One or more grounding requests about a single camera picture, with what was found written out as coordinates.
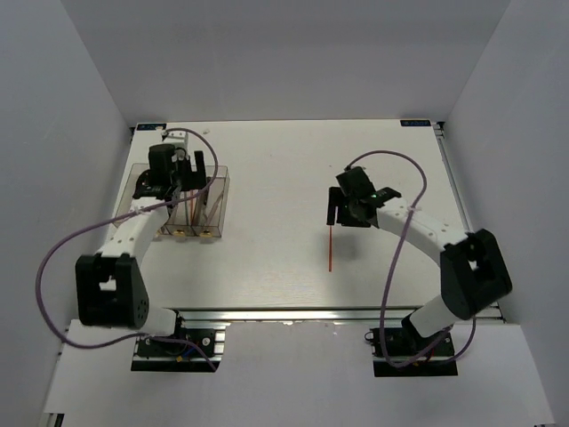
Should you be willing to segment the orange chopstick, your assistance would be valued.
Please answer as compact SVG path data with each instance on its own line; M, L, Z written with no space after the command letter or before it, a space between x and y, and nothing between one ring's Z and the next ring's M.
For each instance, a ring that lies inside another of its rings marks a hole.
M333 271L333 226L328 229L328 272Z
M195 212L194 194L195 191L191 190L189 194L191 199L189 200L189 220L188 220L190 226L193 226L193 220L194 220L194 212Z

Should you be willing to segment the silver fork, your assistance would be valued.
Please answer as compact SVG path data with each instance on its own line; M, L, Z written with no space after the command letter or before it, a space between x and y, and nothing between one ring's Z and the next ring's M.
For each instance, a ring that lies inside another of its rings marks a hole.
M219 208L219 206L220 206L220 204L221 204L221 201L222 201L222 199L223 199L223 196L224 196L224 194L223 194L223 193L220 193L219 196L218 196L218 197L215 199L215 201L213 202L212 208L211 208L210 212L208 213L208 215L206 216L206 219L205 219L205 222L204 222L204 226L205 226L206 228L208 228L208 227L212 224L213 218L214 218L215 214L216 214L217 211L218 211L218 208Z

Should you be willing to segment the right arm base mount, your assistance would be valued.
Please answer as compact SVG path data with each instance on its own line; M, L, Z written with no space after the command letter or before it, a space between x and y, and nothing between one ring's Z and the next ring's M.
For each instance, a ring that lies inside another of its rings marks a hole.
M376 378L412 378L412 377L452 377L458 375L455 361L446 362L454 355L452 337L447 334L437 347L415 360L406 367L395 368L384 358L380 343L380 329L370 329L364 335L365 342L372 347L373 374ZM402 328L385 329L386 348L394 363L401 363L419 353L424 345L414 348L410 338Z

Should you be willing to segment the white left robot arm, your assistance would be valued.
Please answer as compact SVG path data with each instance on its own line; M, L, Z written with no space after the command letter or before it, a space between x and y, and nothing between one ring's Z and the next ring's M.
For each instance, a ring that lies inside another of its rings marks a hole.
M150 302L140 263L182 195L207 184L201 150L190 157L175 144L149 149L148 169L135 182L129 216L118 221L115 234L96 254L76 261L78 314L83 325L157 336L157 344L170 355L186 349L188 333L176 326L177 312Z

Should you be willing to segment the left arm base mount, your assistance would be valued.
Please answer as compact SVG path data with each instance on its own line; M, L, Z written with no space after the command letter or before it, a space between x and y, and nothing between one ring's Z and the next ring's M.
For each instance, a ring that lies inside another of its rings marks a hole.
M220 365L228 324L185 321L174 336L176 341L138 340L131 370L150 373L206 373Z

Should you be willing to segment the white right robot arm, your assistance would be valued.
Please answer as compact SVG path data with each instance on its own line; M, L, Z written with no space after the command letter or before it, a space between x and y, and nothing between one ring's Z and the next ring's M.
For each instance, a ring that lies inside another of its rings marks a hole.
M360 166L336 176L329 188L327 224L387 231L428 256L440 269L440 292L402 321L401 342L414 355L460 320L475 317L513 288L492 232L467 232L419 212L398 191L376 189Z

